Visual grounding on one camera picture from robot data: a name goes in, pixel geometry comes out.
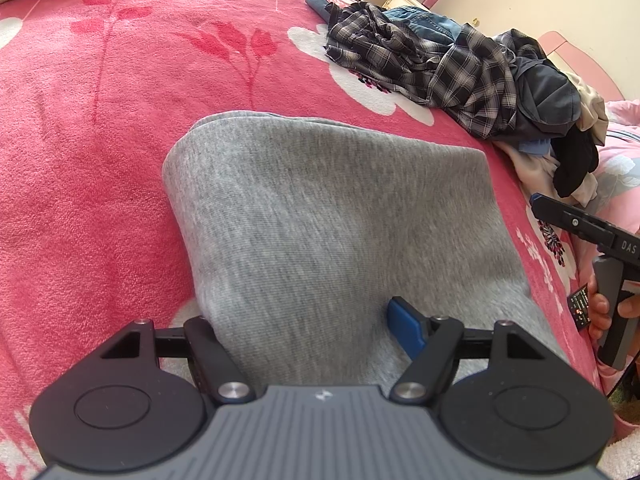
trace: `bed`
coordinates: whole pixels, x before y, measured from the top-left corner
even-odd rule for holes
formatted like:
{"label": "bed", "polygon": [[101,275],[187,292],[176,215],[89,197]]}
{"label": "bed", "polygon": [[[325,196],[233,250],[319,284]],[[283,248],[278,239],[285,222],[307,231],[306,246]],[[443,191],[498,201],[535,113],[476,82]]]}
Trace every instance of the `bed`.
{"label": "bed", "polygon": [[538,225],[490,143],[329,63],[320,23],[305,0],[0,6],[0,480],[42,466],[27,423],[41,389],[131,319],[170,326],[197,314],[161,165],[196,120],[226,110],[484,151],[531,295],[599,387],[566,308],[577,287],[566,234]]}
{"label": "bed", "polygon": [[580,75],[589,86],[598,91],[605,102],[624,100],[622,92],[603,68],[588,54],[569,43],[562,34],[550,30],[540,36],[538,41],[547,57],[560,70]]}

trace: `round pad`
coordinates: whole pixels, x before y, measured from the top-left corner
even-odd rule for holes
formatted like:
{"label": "round pad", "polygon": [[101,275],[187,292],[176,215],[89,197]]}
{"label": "round pad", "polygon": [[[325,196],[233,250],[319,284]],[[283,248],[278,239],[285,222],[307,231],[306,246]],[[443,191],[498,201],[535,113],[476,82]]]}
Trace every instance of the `round pad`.
{"label": "round pad", "polygon": [[488,368],[454,384],[440,405],[444,430],[502,469],[539,474],[593,462],[612,430],[606,399],[580,377],[546,378],[544,361],[536,363]]}
{"label": "round pad", "polygon": [[494,408],[504,422],[522,430],[548,430],[569,414],[564,397],[532,386],[504,390],[495,397]]}
{"label": "round pad", "polygon": [[131,386],[104,386],[85,393],[76,403],[76,415],[99,430],[126,428],[149,411],[149,396]]}

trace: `finger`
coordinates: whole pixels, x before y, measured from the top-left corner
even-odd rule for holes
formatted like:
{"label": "finger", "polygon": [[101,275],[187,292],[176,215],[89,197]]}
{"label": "finger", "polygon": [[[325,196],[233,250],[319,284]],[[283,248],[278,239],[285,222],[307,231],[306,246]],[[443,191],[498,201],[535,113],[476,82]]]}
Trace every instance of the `finger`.
{"label": "finger", "polygon": [[640,317],[640,296],[632,296],[618,305],[622,317]]}
{"label": "finger", "polygon": [[609,313],[609,301],[602,294],[596,294],[589,300],[589,312]]}
{"label": "finger", "polygon": [[593,325],[589,325],[589,336],[591,337],[591,339],[600,339],[602,337],[602,333],[602,330],[600,330],[599,328],[596,328]]}
{"label": "finger", "polygon": [[590,296],[593,296],[598,291],[598,282],[596,281],[596,275],[592,274],[587,282],[587,292]]}
{"label": "finger", "polygon": [[600,330],[609,330],[611,327],[611,318],[609,316],[603,316],[602,314],[594,314],[590,316],[591,325],[599,328]]}

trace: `metal screw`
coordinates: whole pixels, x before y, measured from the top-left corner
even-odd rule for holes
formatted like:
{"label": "metal screw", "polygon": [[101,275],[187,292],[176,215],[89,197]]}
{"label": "metal screw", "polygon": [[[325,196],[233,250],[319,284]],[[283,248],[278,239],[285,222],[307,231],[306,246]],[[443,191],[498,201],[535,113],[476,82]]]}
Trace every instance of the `metal screw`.
{"label": "metal screw", "polygon": [[225,399],[242,399],[249,395],[250,391],[249,386],[236,381],[224,383],[218,388],[218,393],[221,397],[225,397]]}
{"label": "metal screw", "polygon": [[427,393],[427,388],[419,383],[400,383],[394,391],[402,399],[418,399]]}

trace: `gray cloth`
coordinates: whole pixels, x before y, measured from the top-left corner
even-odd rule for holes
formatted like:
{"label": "gray cloth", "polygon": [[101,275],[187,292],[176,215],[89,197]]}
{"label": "gray cloth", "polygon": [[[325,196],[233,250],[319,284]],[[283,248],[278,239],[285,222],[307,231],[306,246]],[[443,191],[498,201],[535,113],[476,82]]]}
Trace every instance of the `gray cloth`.
{"label": "gray cloth", "polygon": [[162,177],[198,304],[254,384],[388,389],[408,365],[394,295],[469,327],[513,319],[561,354],[478,150],[228,112],[197,122]]}

